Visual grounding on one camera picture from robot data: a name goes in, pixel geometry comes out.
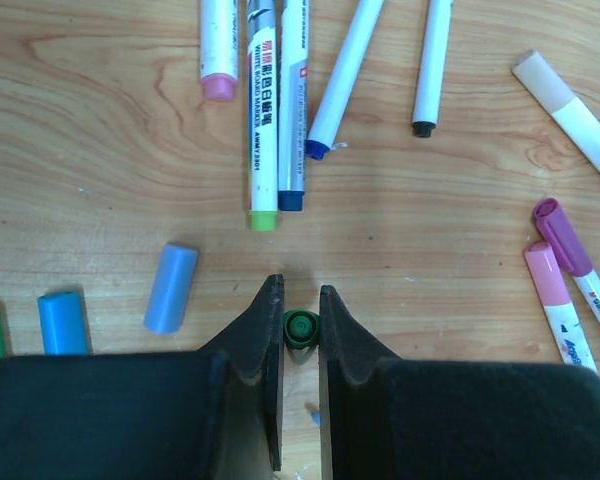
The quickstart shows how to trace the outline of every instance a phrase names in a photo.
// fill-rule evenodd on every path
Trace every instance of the pink marker cap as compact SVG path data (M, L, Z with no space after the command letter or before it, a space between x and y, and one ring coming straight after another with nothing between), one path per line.
M230 102L236 98L238 81L226 73L213 73L200 80L204 96L217 102Z
M593 264L566 213L555 198L542 200L533 209L536 228L551 244L558 264L574 277L583 277L593 270Z
M523 255L542 304L555 307L571 303L569 290L551 245L546 242L534 243L524 250Z

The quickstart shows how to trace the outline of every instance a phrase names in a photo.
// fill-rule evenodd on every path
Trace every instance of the blue cap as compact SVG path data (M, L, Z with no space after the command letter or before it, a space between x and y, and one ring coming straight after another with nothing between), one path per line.
M316 142L315 140L307 140L306 147L307 155L314 160L322 160L331 150L331 147L327 147L324 143Z
M304 192L278 192L278 208L283 212L301 212Z
M58 292L38 298L42 343L47 355L87 355L82 297Z
M198 251L167 243L153 281L144 326L155 333L175 333L184 320Z

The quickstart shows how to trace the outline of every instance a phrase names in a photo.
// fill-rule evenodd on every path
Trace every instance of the purple marker cap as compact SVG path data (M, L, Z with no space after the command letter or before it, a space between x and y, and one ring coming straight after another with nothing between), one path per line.
M593 270L589 255L555 198L538 203L533 209L533 217L536 228L553 248L560 268L574 277L583 277Z

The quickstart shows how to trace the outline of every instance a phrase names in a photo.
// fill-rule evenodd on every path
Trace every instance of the wooden surface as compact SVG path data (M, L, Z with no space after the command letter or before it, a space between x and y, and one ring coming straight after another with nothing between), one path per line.
M42 351L36 297L50 290L83 289L96 353L184 350L281 272L288 308L317 310L333 284L407 358L560 361L521 250L538 238L531 208L555 196L600 273L600 176L509 68L539 49L600 118L600 2L457 1L439 127L418 140L427 1L387 0L337 137L349 148L309 164L306 209L274 234L247 228L245 82L235 103L201 97L197 3L0 0L14 353ZM355 6L314 1L312 112ZM142 318L169 240L201 257L184 326L160 337ZM600 327L569 286L600 368ZM319 478L316 367L286 365L280 478Z

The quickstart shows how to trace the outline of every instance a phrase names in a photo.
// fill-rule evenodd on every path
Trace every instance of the brand logo on marker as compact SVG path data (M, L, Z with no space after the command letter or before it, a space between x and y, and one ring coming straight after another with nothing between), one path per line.
M600 314L600 300L598 299L596 292L589 292L589 296L592 299L591 303L593 303L595 305L596 310L598 310L598 313Z
M576 344L569 340L565 340L564 343L562 351L571 357L574 365L582 365L582 360L578 356L578 352L576 352Z

